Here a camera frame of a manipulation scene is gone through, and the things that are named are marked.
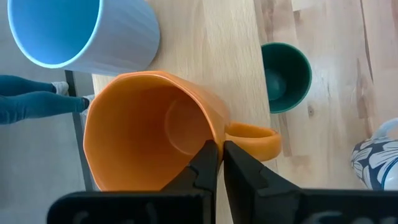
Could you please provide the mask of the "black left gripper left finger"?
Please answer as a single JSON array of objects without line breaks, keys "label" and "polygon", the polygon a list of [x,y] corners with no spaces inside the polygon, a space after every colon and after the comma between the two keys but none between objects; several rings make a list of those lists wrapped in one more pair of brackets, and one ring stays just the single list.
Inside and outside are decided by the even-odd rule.
[{"label": "black left gripper left finger", "polygon": [[162,191],[172,198],[161,210],[162,223],[214,224],[218,175],[218,147],[213,140],[203,147]]}]

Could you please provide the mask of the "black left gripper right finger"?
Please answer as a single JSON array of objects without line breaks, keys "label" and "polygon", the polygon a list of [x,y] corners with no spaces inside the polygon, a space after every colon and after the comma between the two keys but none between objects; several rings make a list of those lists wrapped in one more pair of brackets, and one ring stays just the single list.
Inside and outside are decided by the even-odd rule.
[{"label": "black left gripper right finger", "polygon": [[224,181],[234,223],[290,224],[301,219],[301,188],[232,141],[224,143]]}]

